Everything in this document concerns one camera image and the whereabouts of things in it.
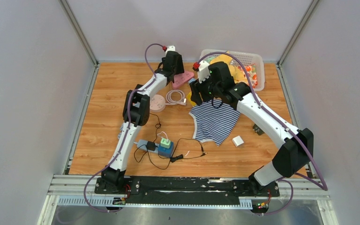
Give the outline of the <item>pink triangular power strip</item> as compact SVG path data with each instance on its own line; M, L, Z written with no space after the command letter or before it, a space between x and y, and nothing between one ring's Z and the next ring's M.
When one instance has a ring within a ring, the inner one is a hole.
M182 85L190 81L192 78L194 78L194 73L190 71L185 71L182 74L175 75L174 81L172 83L172 89L179 89Z

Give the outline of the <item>dark green cube charger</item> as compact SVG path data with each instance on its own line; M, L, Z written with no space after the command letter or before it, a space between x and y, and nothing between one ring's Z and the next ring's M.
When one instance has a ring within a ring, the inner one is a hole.
M265 132L259 126L257 126L256 124L254 124L252 128L253 128L254 132L256 134L258 134L258 135L265 134Z

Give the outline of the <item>blue cube charger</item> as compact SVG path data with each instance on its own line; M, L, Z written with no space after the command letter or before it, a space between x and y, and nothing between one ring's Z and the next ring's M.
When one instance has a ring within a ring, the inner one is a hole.
M173 154L173 145L174 145L173 142L171 142L168 148L159 145L157 149L158 155L165 158L171 158Z

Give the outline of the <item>black adapter with cable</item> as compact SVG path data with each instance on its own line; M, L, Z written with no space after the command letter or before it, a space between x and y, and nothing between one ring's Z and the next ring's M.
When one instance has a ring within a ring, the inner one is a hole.
M201 157L204 157L205 155L207 155L207 152L204 150L202 143L200 141L197 141L196 139L192 139L192 138L180 138L177 140L176 143L169 140L168 147L162 146L161 143L157 143L158 130L162 127L162 123L161 123L158 115L153 114L153 113L151 113L150 115L153 115L157 118L157 123L155 124L156 138L153 141L147 141L147 140L140 139L137 142L137 148L134 151L134 159L137 163L140 163L144 159L144 156L147 155L150 163L154 167L156 167L159 170L167 170L168 167L170 166L170 164L172 164L176 161L183 160L183 159L197 159L197 158L201 158ZM197 143L200 146L201 154L196 157L187 157L187 153L185 155L184 154L175 155L176 150L181 141L197 141ZM156 154L160 159L167 159L168 163L167 163L166 167L160 167L160 166L156 165L151 158L151 154Z

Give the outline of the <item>light blue power strip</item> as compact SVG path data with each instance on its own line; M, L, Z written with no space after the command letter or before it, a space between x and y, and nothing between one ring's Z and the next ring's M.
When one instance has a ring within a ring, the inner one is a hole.
M142 150L142 151L145 151L145 152L158 154L158 146L159 146L159 144L157 144L155 142L140 139L137 142L135 151Z

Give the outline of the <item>yellow power adapter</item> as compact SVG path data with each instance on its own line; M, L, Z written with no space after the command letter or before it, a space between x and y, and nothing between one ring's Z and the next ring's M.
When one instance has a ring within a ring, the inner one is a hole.
M187 102L189 102L189 103L191 104L192 107L194 107L194 106L196 106L197 104L196 104L196 102L194 102L194 101L191 99L191 97L192 97L192 93L189 92L189 93L187 94L187 96L186 96L186 100L187 100Z

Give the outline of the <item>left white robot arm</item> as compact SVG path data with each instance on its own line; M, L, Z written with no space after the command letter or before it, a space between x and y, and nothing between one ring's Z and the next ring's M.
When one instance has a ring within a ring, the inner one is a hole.
M174 50L165 52L161 66L153 70L154 75L146 84L138 85L134 90L129 90L126 95L123 109L124 122L119 142L107 168L101 172L101 180L114 194L124 190L124 175L132 145L140 129L150 117L150 97L157 94L168 83L174 82L175 75L184 72L182 56Z

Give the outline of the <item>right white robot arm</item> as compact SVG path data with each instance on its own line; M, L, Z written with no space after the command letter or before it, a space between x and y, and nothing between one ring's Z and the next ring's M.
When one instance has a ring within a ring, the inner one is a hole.
M193 70L198 78L190 84L191 100L197 105L219 98L224 104L250 118L278 147L274 158L249 176L249 189L262 195L268 184L290 178L310 162L313 155L314 135L287 123L271 110L244 82L235 83L226 63L196 62Z

